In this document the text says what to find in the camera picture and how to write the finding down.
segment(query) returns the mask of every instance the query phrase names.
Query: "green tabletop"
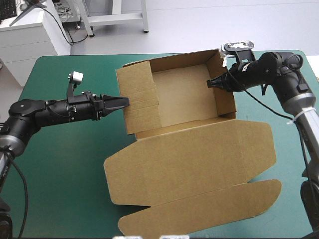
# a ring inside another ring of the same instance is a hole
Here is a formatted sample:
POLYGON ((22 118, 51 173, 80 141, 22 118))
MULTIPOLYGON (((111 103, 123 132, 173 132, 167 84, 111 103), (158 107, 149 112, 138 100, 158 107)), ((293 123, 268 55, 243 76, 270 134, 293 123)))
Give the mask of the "green tabletop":
MULTIPOLYGON (((262 52, 255 52, 258 58, 262 52)), ((47 56, 36 62, 20 99, 64 99, 71 71, 84 73, 80 93, 119 95, 115 69, 125 63, 163 55, 47 56)), ((313 92, 319 85, 304 56, 302 73, 313 92)), ((261 96, 264 103, 282 112, 271 88, 261 96)), ((200 232, 193 237, 283 238, 301 237, 311 231, 300 199, 304 169, 297 130, 264 109, 245 93, 236 93, 237 118, 268 122, 277 153, 275 166, 254 180, 277 178, 283 184, 276 203, 264 214, 200 232)), ((82 121, 41 129, 25 153, 16 159, 28 182, 29 214, 24 237, 109 238, 121 235, 121 216, 142 207, 114 205, 106 183, 104 160, 135 141, 127 136, 123 113, 114 112, 100 121, 82 121)), ((21 226, 24 210, 23 185, 12 168, 1 196, 11 206, 14 235, 21 226)))

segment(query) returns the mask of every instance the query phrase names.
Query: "open cardboard box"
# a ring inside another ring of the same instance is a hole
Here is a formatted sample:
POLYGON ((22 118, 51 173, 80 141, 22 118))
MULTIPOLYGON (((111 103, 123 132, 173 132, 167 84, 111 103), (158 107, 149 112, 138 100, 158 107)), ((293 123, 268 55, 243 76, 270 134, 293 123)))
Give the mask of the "open cardboard box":
POLYGON ((207 88, 222 62, 208 50, 117 71, 137 141, 104 163, 111 200, 150 206, 119 220, 125 235, 187 234, 254 217, 277 199, 278 180, 248 183, 276 161, 270 126, 236 120, 233 94, 207 88))

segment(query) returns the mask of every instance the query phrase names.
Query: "robotic arm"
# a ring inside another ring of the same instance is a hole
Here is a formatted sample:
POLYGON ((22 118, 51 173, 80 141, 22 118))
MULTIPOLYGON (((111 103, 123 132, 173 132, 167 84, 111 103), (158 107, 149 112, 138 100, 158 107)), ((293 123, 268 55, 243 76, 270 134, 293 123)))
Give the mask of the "robotic arm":
POLYGON ((314 232, 319 230, 319 116, 314 108, 316 97, 299 69, 303 58, 291 52, 267 52, 259 60, 252 52, 250 41, 229 43, 222 46, 226 57, 236 57, 236 63, 223 75, 207 81, 208 87, 218 87, 229 92, 246 91, 261 86, 265 94, 272 86, 283 110, 294 116, 294 122, 311 156, 303 177, 301 198, 314 232))
MULTIPOLYGON (((81 120, 100 120, 113 111, 129 106, 129 99, 108 95, 97 96, 90 91, 74 95, 83 74, 69 74, 66 100, 22 100, 14 103, 9 118, 0 125, 0 192, 15 157, 23 154, 31 137, 42 127, 81 120)), ((0 198, 0 238, 12 238, 10 207, 0 198)))

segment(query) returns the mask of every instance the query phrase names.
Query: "white cabinet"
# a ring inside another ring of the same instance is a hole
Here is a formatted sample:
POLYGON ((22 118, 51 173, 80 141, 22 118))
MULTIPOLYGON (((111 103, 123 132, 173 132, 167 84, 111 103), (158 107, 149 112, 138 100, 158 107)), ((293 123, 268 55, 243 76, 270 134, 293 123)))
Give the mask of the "white cabinet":
MULTIPOLYGON (((47 5, 46 9, 54 15, 65 34, 52 0, 47 0, 44 5, 47 5)), ((40 8, 9 26, 14 19, 6 19, 0 24, 0 58, 19 84, 24 86, 39 57, 70 55, 71 47, 52 16, 40 8)))

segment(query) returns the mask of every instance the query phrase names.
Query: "gray floor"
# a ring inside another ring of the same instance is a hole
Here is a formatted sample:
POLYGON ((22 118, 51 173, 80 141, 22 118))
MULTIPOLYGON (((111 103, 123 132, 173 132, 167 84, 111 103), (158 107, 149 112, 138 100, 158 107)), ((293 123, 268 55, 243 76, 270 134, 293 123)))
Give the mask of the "gray floor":
MULTIPOLYGON (((109 0, 86 1, 91 15, 106 14, 112 8, 109 0)), ((76 44, 71 53, 179 53, 249 39, 255 50, 298 49, 310 56, 319 55, 316 0, 147 0, 147 4, 149 33, 143 33, 139 23, 95 27, 95 37, 76 44)), ((123 12, 140 8, 139 0, 123 0, 123 12)), ((83 27, 70 32, 74 41, 86 35, 83 27)), ((319 61, 312 61, 316 67, 319 61)), ((7 70, 1 70, 1 121, 21 91, 7 70)))

